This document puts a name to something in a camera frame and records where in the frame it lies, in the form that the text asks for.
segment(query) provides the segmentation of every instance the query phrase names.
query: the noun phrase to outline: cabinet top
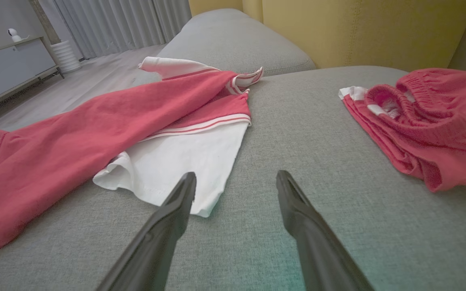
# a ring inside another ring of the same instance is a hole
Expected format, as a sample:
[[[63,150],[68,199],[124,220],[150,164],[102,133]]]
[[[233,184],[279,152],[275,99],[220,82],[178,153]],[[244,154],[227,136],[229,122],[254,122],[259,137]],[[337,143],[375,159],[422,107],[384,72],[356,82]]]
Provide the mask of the cabinet top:
[[[15,46],[17,44],[24,44],[25,42],[36,40],[36,39],[41,38],[41,37],[42,36],[31,36],[31,37],[28,37],[27,39],[24,39],[24,40],[21,40],[21,41],[18,41],[18,42],[12,42],[11,44],[6,44],[5,46],[0,46],[0,50],[5,49],[5,48],[9,48],[11,46]]]

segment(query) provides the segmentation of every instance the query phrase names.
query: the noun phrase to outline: tree trunk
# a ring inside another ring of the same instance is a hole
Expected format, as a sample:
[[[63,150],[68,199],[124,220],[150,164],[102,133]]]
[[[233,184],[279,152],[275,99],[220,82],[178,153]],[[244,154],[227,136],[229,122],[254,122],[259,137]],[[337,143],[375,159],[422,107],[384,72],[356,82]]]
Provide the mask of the tree trunk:
[[[39,17],[39,20],[42,24],[42,27],[44,28],[44,31],[46,31],[46,35],[48,36],[48,39],[50,39],[51,44],[58,44],[61,42],[61,39],[59,39],[59,36],[53,29],[53,26],[46,16],[46,13],[44,13],[44,10],[42,9],[41,5],[39,4],[39,0],[28,0],[32,7],[34,8],[35,14],[37,14],[37,17]]]

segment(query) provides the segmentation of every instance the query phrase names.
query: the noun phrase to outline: yellow leather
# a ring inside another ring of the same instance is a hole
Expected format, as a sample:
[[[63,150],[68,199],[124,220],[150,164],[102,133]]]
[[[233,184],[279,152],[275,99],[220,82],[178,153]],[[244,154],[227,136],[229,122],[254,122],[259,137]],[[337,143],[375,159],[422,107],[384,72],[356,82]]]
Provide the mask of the yellow leather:
[[[221,8],[235,8],[242,11],[242,0],[189,0],[192,16]]]
[[[260,22],[264,22],[262,0],[242,0],[242,6],[244,7],[245,14]]]
[[[447,67],[466,28],[466,0],[263,0],[264,24],[318,68]]]

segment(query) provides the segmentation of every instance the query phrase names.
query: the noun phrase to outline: clothing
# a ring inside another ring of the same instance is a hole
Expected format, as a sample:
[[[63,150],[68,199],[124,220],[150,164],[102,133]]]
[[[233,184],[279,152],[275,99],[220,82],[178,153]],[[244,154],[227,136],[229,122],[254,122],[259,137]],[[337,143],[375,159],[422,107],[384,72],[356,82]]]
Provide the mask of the clothing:
[[[216,70],[194,61],[161,61],[154,63],[147,58],[139,68],[156,71],[164,80],[178,74]],[[100,170],[93,182],[110,190],[128,189],[142,201],[160,206],[181,176],[193,171],[197,187],[190,213],[209,217],[224,192],[242,138],[251,124],[248,95],[241,88],[256,83],[262,74],[260,69],[232,78],[222,94],[231,91],[240,95],[214,100],[135,144]]]
[[[191,62],[147,59],[153,70]],[[178,120],[189,122],[183,117],[210,101],[224,96],[231,112],[246,112],[235,105],[246,104],[247,97],[232,86],[237,76],[213,68],[189,72],[103,94],[17,131],[0,131],[0,248],[122,151]]]
[[[343,88],[339,96],[396,169],[433,192],[466,185],[466,72],[417,70],[396,88]]]

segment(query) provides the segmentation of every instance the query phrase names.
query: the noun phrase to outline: floor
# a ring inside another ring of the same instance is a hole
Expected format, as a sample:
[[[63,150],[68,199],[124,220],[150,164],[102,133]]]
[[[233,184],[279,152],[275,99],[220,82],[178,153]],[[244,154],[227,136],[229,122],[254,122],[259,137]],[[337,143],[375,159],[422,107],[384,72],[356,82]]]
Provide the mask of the floor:
[[[104,93],[131,87],[137,65],[165,45],[149,46],[83,61],[80,70],[35,83],[0,103],[0,129],[25,127],[70,111]]]

